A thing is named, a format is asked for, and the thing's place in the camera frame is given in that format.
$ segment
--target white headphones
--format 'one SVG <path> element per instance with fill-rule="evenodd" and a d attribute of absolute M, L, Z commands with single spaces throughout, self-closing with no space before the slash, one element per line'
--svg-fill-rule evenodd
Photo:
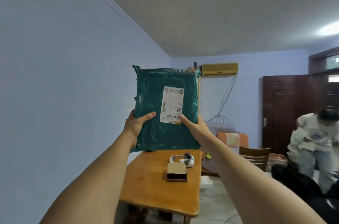
<path fill-rule="evenodd" d="M 176 162 L 175 159 L 177 157 L 183 158 L 183 159 L 179 160 L 178 162 L 185 163 L 186 168 L 190 168 L 190 167 L 194 166 L 194 157 L 192 155 L 190 155 L 189 153 L 185 153 L 184 155 L 172 155 L 170 157 L 169 162 L 171 162 L 171 163 Z"/>

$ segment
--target door handle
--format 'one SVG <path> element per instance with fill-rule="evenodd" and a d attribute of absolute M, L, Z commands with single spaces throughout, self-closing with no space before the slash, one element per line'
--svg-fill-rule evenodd
<path fill-rule="evenodd" d="M 269 123 L 269 121 L 267 121 L 266 118 L 263 118 L 263 119 L 262 119 L 262 126 L 263 126 L 263 127 L 266 127 L 266 124 L 267 124 L 267 123 Z"/>

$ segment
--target air conditioner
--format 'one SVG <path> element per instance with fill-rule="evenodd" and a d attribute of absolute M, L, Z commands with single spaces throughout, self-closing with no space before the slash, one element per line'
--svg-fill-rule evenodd
<path fill-rule="evenodd" d="M 238 70 L 238 63 L 216 63 L 201 65 L 202 75 L 237 74 Z"/>

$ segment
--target window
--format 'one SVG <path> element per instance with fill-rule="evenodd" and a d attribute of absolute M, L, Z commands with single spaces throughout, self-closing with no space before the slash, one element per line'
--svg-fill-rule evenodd
<path fill-rule="evenodd" d="M 334 69 L 336 67 L 339 67 L 339 54 L 333 55 L 326 58 L 326 69 Z"/>
<path fill-rule="evenodd" d="M 328 75 L 328 83 L 339 83 L 339 75 Z"/>

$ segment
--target wooden table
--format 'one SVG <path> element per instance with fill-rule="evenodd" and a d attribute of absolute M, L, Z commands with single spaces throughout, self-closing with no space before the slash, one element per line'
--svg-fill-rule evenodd
<path fill-rule="evenodd" d="M 187 168 L 187 182 L 166 181 L 169 158 L 184 153 L 193 155 L 195 162 L 192 168 Z M 184 223 L 189 223 L 199 213 L 200 177 L 200 150 L 142 152 L 127 166 L 120 200 L 146 209 L 177 213 L 184 216 Z"/>

